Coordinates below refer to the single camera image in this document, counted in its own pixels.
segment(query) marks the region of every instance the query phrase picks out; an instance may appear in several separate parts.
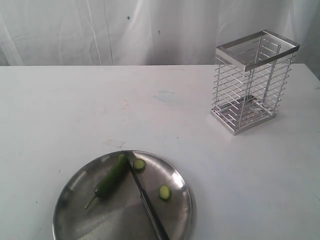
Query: table surface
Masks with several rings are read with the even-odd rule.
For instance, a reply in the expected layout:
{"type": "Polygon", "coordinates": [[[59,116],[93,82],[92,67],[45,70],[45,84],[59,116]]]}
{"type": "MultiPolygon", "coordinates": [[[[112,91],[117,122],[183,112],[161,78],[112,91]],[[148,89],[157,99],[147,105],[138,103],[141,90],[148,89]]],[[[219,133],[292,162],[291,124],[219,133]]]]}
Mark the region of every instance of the table surface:
{"type": "Polygon", "coordinates": [[[320,239],[320,82],[294,64],[275,119],[231,135],[215,66],[0,67],[0,239],[53,239],[70,177],[109,152],[169,160],[192,188],[194,240],[320,239]]]}

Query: cucumber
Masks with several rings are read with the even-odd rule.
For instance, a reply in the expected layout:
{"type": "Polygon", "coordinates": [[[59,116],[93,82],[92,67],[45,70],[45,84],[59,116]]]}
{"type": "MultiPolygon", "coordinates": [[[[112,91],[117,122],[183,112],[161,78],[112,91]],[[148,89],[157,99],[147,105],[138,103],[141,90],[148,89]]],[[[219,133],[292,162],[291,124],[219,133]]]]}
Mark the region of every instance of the cucumber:
{"type": "Polygon", "coordinates": [[[168,200],[171,198],[171,189],[170,187],[168,187],[167,185],[162,185],[160,188],[159,188],[159,197],[162,199],[162,200],[168,200]]]}
{"type": "Polygon", "coordinates": [[[96,198],[106,198],[114,190],[129,169],[128,163],[127,157],[124,154],[120,154],[108,174],[95,187],[94,197],[84,209],[87,209],[96,198]]]}
{"type": "Polygon", "coordinates": [[[142,171],[146,167],[146,162],[140,158],[136,159],[133,163],[133,168],[137,171],[142,171]]]}

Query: metal plate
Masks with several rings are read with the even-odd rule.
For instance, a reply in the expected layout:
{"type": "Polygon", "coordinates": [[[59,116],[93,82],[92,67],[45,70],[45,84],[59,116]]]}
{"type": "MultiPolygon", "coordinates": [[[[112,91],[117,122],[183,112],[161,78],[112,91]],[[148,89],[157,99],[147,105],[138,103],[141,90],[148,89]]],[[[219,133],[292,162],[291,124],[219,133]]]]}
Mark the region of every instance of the metal plate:
{"type": "MultiPolygon", "coordinates": [[[[170,239],[186,239],[192,224],[193,200],[181,175],[161,157],[143,151],[124,152],[145,160],[145,170],[138,174],[138,178],[170,239]],[[172,189],[168,202],[158,196],[163,184],[172,189]]],[[[96,199],[87,210],[84,209],[94,196],[96,185],[120,153],[109,153],[91,161],[63,188],[53,216],[55,240],[157,239],[130,172],[107,199],[96,199]]]]}

